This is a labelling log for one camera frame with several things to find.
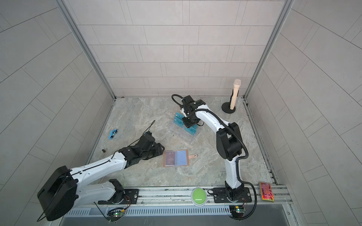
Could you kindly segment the tan leather card holder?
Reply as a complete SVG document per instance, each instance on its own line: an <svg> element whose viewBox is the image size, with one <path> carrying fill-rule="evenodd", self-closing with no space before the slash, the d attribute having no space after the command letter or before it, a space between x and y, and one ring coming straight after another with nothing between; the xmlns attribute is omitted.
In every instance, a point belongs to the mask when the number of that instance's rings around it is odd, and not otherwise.
<svg viewBox="0 0 362 226"><path fill-rule="evenodd" d="M165 152L163 153L163 167L165 166ZM178 150L175 152L175 165L173 167L179 167L179 166L188 166L190 159L197 158L197 154L189 155L189 152L187 149L184 150Z"/></svg>

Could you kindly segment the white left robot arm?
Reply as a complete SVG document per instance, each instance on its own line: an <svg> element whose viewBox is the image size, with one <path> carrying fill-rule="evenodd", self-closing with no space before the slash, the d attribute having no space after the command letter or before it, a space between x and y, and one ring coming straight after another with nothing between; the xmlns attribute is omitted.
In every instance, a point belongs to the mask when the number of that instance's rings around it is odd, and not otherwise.
<svg viewBox="0 0 362 226"><path fill-rule="evenodd" d="M165 147L155 142L151 132L144 133L136 144L116 150L111 156L81 167L57 168L37 194L43 209L38 221L54 221L74 207L91 202L118 204L123 200L123 187L116 179L102 184L94 181L113 172L124 170L140 161L161 156Z"/></svg>

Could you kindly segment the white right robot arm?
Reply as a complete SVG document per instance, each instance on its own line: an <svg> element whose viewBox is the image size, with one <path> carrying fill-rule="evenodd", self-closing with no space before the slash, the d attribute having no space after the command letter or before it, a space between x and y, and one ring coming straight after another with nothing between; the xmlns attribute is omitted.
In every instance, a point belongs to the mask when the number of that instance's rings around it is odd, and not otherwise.
<svg viewBox="0 0 362 226"><path fill-rule="evenodd" d="M184 115L183 123L190 128L203 121L216 134L216 149L224 159L226 168L226 196L230 201L237 201L241 198L244 188L239 175L239 164L237 158L248 152L241 139L239 126L236 123L229 123L212 112L202 100L193 100L191 96L182 98L180 104L181 112Z"/></svg>

